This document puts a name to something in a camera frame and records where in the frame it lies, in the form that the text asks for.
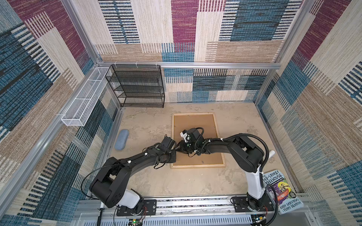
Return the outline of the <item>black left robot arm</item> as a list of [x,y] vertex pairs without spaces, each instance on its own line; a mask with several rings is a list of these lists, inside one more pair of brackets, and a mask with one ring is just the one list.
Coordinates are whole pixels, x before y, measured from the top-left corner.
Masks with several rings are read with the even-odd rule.
[[160,169],[167,163],[176,162],[175,141],[165,136],[161,143],[147,147],[142,153],[125,159],[108,158],[98,169],[89,191],[108,208],[125,209],[131,215],[146,213],[144,198],[134,190],[128,190],[130,177],[152,166]]

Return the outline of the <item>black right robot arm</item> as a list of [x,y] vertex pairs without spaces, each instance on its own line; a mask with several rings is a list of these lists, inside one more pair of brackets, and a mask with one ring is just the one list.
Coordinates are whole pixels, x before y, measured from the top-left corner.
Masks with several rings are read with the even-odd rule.
[[192,128],[180,133],[182,141],[176,151],[185,154],[229,153],[247,177],[247,205],[251,211],[259,211],[266,202],[263,169],[270,157],[267,144],[258,136],[239,133],[227,138],[204,138],[203,128]]

